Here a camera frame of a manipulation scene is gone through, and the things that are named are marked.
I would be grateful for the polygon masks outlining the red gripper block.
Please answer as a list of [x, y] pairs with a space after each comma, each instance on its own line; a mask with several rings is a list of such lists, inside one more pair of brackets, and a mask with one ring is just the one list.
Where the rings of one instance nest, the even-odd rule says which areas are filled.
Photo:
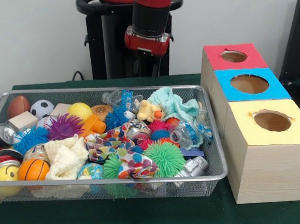
[[133, 31], [132, 26], [128, 26], [124, 36], [125, 46], [133, 50], [133, 74], [139, 74], [139, 53], [138, 51], [149, 52], [156, 55], [153, 58], [152, 77], [159, 76], [160, 59], [163, 56], [170, 42], [170, 34], [163, 33], [158, 37], [144, 37]]

